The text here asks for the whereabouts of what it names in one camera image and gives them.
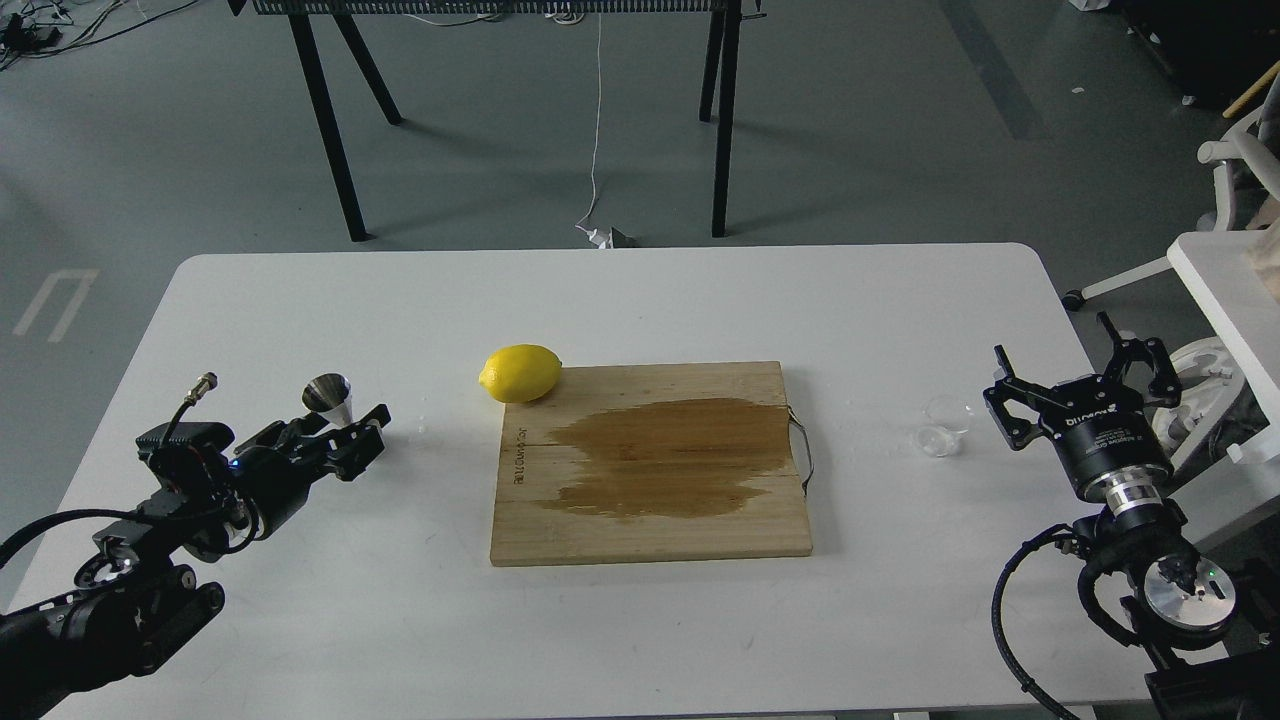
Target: lemon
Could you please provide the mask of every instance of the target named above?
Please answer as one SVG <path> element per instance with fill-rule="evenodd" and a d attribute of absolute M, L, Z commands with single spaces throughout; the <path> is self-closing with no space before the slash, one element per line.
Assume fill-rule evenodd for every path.
<path fill-rule="evenodd" d="M 561 361 L 540 345 L 512 345 L 494 352 L 480 370 L 480 384 L 498 402 L 529 402 L 550 392 Z"/>

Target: metal funnel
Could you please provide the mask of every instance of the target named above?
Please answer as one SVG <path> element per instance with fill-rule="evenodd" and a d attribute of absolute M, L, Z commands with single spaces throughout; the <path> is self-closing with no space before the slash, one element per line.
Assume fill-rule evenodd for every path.
<path fill-rule="evenodd" d="M 351 424 L 351 383 L 338 373 L 325 373 L 302 389 L 302 405 L 339 428 Z"/>

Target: black table leg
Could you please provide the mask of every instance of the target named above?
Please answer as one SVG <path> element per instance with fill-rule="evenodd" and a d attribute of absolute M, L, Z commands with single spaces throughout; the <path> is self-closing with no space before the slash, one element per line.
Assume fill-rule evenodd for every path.
<path fill-rule="evenodd" d="M 293 42 L 298 46 L 298 60 L 302 61 L 302 74 L 307 79 L 311 94 L 311 106 L 316 111 L 320 126 L 320 138 L 329 156 L 329 169 L 333 170 L 333 184 L 338 188 L 338 201 L 347 219 L 347 232 L 352 242 L 364 242 L 374 236 L 365 232 L 365 219 L 360 214 L 360 201 L 356 199 L 356 186 L 351 182 L 351 168 L 347 167 L 347 154 L 342 149 L 342 135 L 338 132 L 338 119 L 333 114 L 329 100 L 329 87 L 324 82 L 324 69 L 320 67 L 320 53 L 316 38 L 311 33 L 311 19 L 307 15 L 289 15 L 293 29 Z"/>
<path fill-rule="evenodd" d="M 712 100 L 716 99 L 716 72 L 721 63 L 721 42 L 724 40 L 724 12 L 712 13 L 712 31 L 707 37 L 707 68 L 703 70 L 703 104 L 698 119 L 712 122 Z"/>
<path fill-rule="evenodd" d="M 733 146 L 733 94 L 737 90 L 737 41 L 742 28 L 742 0 L 730 0 L 724 10 L 724 69 L 721 76 L 721 113 L 716 136 L 716 193 L 712 200 L 712 237 L 724 237 L 728 206 L 728 159 Z"/>
<path fill-rule="evenodd" d="M 387 122 L 393 126 L 401 124 L 404 118 L 396 109 L 396 101 L 392 100 L 392 94 L 387 91 L 387 83 L 383 82 L 383 74 L 378 72 L 378 65 L 374 64 L 374 56 L 369 54 L 365 38 L 356 29 L 356 20 L 351 15 L 334 15 L 333 22 L 338 23 L 338 29 L 342 31 L 342 37 L 347 41 L 347 47 L 351 47 L 351 54 L 355 55 L 356 64 L 360 65 L 360 72 L 365 74 L 369 90 L 374 91 L 374 97 L 378 99 L 378 106 L 387 115 Z"/>

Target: floor marking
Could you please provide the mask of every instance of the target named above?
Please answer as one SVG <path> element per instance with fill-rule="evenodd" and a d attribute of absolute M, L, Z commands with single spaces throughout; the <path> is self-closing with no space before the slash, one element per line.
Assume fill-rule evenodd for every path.
<path fill-rule="evenodd" d="M 84 297 L 88 296 L 88 288 L 92 287 L 93 281 L 97 278 L 99 270 L 74 270 L 74 269 L 61 269 L 55 273 L 50 273 L 45 278 L 45 283 L 40 286 L 36 292 L 36 297 L 31 299 L 31 305 L 27 306 L 27 311 L 22 314 L 18 319 L 18 324 L 13 328 L 13 334 L 24 336 L 27 331 L 31 329 L 31 324 L 36 322 L 36 316 L 45 307 L 45 302 L 49 301 L 49 296 L 52 295 L 54 287 L 60 281 L 79 281 L 79 287 L 76 288 L 76 293 L 72 295 L 69 302 L 67 302 L 67 309 L 63 310 L 63 316 L 58 319 L 58 324 L 54 325 L 52 332 L 49 333 L 49 342 L 61 342 L 63 336 L 67 334 L 67 328 L 72 327 L 72 320 L 76 319 L 76 314 L 79 313 L 81 304 L 84 302 Z"/>

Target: wooden cutting board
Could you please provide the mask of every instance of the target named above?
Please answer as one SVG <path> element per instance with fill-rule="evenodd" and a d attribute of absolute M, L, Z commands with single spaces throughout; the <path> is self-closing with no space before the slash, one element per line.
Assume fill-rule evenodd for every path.
<path fill-rule="evenodd" d="M 804 556 L 778 363 L 564 368 L 507 405 L 498 566 Z"/>

